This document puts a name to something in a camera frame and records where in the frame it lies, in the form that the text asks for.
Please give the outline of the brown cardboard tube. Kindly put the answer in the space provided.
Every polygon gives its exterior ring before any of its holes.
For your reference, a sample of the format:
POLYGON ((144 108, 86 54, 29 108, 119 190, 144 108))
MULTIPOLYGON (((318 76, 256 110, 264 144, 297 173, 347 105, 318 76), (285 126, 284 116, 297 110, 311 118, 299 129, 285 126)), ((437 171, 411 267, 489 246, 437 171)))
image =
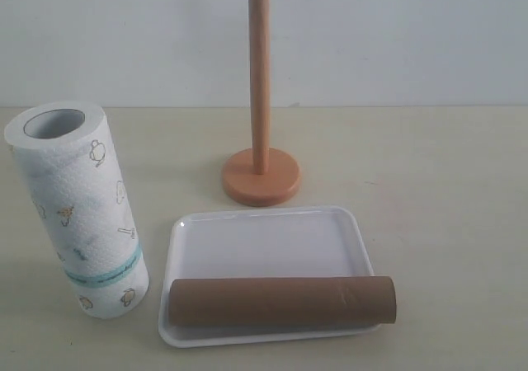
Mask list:
POLYGON ((168 293, 175 326, 371 326, 396 317, 388 276, 176 279, 168 293))

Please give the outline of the wooden paper towel holder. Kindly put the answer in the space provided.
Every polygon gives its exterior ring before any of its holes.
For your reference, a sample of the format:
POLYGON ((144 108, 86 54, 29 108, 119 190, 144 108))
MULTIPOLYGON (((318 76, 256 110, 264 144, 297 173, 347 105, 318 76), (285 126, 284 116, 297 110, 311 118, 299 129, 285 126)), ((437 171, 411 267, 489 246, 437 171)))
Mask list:
POLYGON ((298 191, 297 161, 270 146, 271 37, 270 0, 248 0, 252 146, 223 165, 222 186, 240 204, 267 207, 286 202, 298 191))

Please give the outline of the printed white paper towel roll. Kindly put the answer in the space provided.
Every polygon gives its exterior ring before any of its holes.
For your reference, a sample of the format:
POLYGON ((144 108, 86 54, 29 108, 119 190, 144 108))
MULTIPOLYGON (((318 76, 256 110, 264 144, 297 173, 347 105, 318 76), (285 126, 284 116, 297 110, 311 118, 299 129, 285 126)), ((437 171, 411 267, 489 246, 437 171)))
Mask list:
POLYGON ((149 273, 104 110, 33 107, 4 138, 82 310, 111 319, 136 307, 149 273))

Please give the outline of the white plastic tray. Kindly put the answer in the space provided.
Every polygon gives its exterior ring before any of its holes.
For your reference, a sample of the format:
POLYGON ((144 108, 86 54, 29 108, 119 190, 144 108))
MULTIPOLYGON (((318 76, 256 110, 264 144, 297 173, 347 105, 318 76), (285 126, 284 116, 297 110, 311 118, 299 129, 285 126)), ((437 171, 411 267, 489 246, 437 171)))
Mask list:
POLYGON ((352 327, 179 327, 168 321, 175 279, 333 277, 374 273, 355 217, 335 205, 188 214, 172 227, 158 332, 177 348, 354 336, 352 327))

